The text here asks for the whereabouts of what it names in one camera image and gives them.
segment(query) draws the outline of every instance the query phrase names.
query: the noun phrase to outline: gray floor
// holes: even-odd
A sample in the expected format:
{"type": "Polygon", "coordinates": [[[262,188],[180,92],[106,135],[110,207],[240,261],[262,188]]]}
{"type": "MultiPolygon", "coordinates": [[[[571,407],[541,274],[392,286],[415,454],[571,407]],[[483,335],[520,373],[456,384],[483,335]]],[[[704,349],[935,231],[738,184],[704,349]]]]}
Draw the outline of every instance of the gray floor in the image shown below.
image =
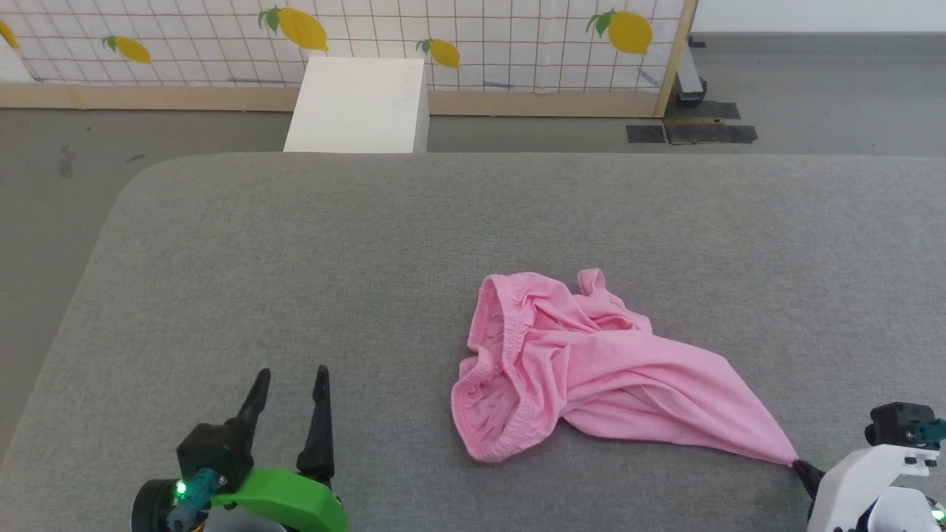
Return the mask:
{"type": "MultiPolygon", "coordinates": [[[[946,153],[946,55],[875,41],[829,49],[834,55],[787,53],[724,39],[697,53],[709,97],[738,103],[742,123],[757,127],[760,139],[750,146],[627,144],[624,119],[435,117],[429,150],[946,153]],[[887,55],[876,56],[879,48],[887,55]]],[[[186,155],[280,151],[289,119],[0,110],[0,456],[98,230],[130,178],[186,155]]]]}

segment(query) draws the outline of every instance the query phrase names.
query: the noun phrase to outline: lemon print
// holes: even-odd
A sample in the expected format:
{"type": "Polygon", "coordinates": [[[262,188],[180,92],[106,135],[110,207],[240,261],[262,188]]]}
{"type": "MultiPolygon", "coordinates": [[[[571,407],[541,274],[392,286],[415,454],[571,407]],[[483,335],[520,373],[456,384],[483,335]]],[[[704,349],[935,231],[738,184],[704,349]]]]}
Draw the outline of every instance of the lemon print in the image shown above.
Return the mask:
{"type": "Polygon", "coordinates": [[[19,48],[20,45],[16,42],[16,35],[13,35],[13,30],[7,26],[7,23],[0,20],[0,37],[3,37],[7,41],[10,48],[19,48]]]}
{"type": "Polygon", "coordinates": [[[286,38],[306,50],[328,51],[328,35],[325,28],[315,20],[315,17],[293,8],[273,7],[268,11],[260,11],[256,21],[263,27],[263,21],[275,33],[280,26],[286,38]]]}
{"type": "Polygon", "coordinates": [[[151,64],[151,54],[148,49],[133,39],[110,35],[102,39],[102,45],[108,46],[112,51],[118,50],[121,55],[131,61],[151,64]]]}
{"type": "Polygon", "coordinates": [[[417,48],[424,50],[425,54],[429,52],[433,60],[443,66],[460,68],[460,51],[447,41],[441,41],[440,39],[417,41],[417,46],[414,49],[417,48]]]}
{"type": "Polygon", "coordinates": [[[604,31],[607,30],[607,38],[611,44],[620,52],[625,54],[646,54],[647,46],[654,39],[654,31],[651,29],[647,19],[627,11],[605,11],[591,17],[585,31],[595,26],[598,37],[604,37],[604,31]]]}

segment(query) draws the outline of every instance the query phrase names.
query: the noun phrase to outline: grid patterned fabric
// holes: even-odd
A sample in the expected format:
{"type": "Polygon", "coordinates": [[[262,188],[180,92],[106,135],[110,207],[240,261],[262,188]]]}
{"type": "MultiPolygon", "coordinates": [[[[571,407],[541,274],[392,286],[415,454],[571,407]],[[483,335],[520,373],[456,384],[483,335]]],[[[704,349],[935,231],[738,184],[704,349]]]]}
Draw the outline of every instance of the grid patterned fabric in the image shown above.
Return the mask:
{"type": "Polygon", "coordinates": [[[91,85],[299,86],[305,58],[426,57],[438,91],[657,92],[683,0],[2,0],[0,22],[40,81],[91,85]],[[259,14],[291,8],[324,29],[305,49],[259,14]],[[649,24],[646,54],[599,36],[596,13],[649,24]],[[124,38],[115,45],[111,36],[124,38]],[[436,39],[433,49],[422,46],[436,39]],[[134,41],[148,51],[142,62],[134,41]],[[436,61],[443,46],[459,65],[436,61]]]}

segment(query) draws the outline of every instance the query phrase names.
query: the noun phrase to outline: pink cloth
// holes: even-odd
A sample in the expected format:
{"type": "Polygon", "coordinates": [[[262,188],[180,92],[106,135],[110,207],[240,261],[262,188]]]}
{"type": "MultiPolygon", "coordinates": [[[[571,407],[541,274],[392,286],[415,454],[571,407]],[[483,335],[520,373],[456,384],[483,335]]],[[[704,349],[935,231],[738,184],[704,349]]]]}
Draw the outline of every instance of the pink cloth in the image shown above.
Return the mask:
{"type": "Polygon", "coordinates": [[[473,458],[537,445],[560,417],[600,437],[734,452],[790,466],[779,424],[723,357],[655,336],[650,320],[578,274],[582,295],[538,274],[490,275],[450,403],[473,458]]]}

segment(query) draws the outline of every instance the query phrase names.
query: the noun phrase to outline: gray fabric surface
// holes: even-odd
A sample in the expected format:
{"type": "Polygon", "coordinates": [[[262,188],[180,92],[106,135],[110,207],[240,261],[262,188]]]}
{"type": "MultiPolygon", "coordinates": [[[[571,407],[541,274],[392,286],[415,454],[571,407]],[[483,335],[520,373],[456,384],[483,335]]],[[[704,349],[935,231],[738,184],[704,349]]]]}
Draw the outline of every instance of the gray fabric surface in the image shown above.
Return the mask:
{"type": "MultiPolygon", "coordinates": [[[[294,465],[332,371],[352,530],[804,529],[788,470],[560,425],[496,466],[448,392],[477,289],[600,267],[656,332],[724,354],[798,452],[871,407],[946,414],[946,160],[240,154],[145,171],[102,232],[0,470],[0,529],[121,530],[140,484],[273,380],[254,455],[294,465]]],[[[946,496],[946,473],[920,482],[946,496]]]]}

